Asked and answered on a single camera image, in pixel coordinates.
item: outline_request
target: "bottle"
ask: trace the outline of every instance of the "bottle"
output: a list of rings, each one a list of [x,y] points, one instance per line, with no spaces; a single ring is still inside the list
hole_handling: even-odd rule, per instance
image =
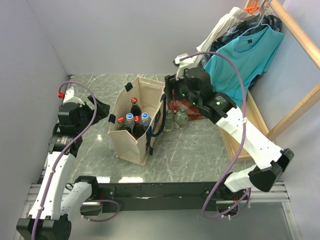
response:
[[[172,132],[175,129],[175,115],[172,110],[168,109],[165,116],[165,132]]]
[[[129,126],[129,128],[132,131],[135,126],[134,115],[132,113],[128,113],[125,117],[126,117],[126,124]]]
[[[141,114],[141,119],[142,125],[145,127],[145,130],[147,130],[151,123],[151,118],[149,117],[148,113],[144,112]]]
[[[133,114],[133,116],[141,116],[141,108],[138,105],[138,99],[136,97],[133,97],[131,99],[132,107],[130,113]]]
[[[141,123],[141,117],[135,116],[134,117],[134,127],[132,130],[132,135],[135,139],[139,139],[144,133],[146,132],[145,126]]]
[[[186,109],[182,107],[180,111],[175,115],[175,128],[178,130],[184,129],[188,122],[188,114]]]
[[[132,134],[132,131],[128,125],[125,124],[125,118],[123,116],[118,117],[118,130],[127,130],[130,134]]]

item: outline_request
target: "marble floor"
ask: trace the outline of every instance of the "marble floor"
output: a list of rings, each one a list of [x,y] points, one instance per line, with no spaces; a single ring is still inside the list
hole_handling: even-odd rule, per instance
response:
[[[166,74],[141,74],[144,78],[164,81]],[[136,74],[75,75],[72,80],[88,86],[97,99],[113,108],[119,92]],[[75,85],[79,96],[88,102],[89,93]],[[116,157],[108,136],[109,122],[104,119],[82,137],[69,182],[80,175],[97,176],[100,183],[202,182],[216,181],[230,164],[219,129],[208,119],[188,122],[183,131],[162,133],[154,142],[154,152],[144,166]],[[236,162],[237,172],[254,164]]]

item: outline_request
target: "red mesh bag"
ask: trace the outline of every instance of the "red mesh bag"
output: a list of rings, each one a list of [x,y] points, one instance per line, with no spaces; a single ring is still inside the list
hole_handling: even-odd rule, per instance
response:
[[[179,112],[181,108],[185,108],[189,120],[205,119],[205,117],[200,114],[196,106],[185,99],[167,101],[167,105],[168,108],[171,109],[175,114]]]

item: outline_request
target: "dark clothing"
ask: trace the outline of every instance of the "dark clothing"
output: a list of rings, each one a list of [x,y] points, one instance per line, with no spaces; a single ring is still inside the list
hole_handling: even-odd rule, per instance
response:
[[[257,26],[258,19],[259,19],[259,15],[257,15],[253,19],[240,22],[237,25],[231,27],[230,29],[228,29],[228,31],[226,31],[222,36],[218,37],[212,43],[209,51],[216,52],[219,48],[230,43],[233,39],[239,37],[246,30]],[[262,24],[268,24],[276,32],[280,32],[281,28],[282,28],[282,21],[280,20],[280,18],[273,16],[273,15],[264,16],[264,18],[262,20]],[[249,36],[252,34],[256,34],[266,27],[267,27],[266,25],[259,25],[258,27],[246,32],[243,36]],[[201,59],[201,62],[199,62],[198,67],[203,68],[208,63],[211,56],[212,56],[211,54],[204,55],[203,58]]]

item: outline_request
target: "canvas tote bag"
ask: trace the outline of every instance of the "canvas tote bag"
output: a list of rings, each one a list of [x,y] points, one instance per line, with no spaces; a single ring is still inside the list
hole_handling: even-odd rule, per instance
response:
[[[113,142],[117,158],[135,164],[145,165],[146,160],[153,154],[153,143],[165,127],[166,120],[166,95],[165,83],[143,77],[137,77],[127,83],[118,95],[112,114],[109,117],[109,136]],[[137,98],[138,105],[143,113],[148,113],[151,123],[146,132],[135,139],[127,130],[119,128],[118,117],[130,113],[131,99]]]

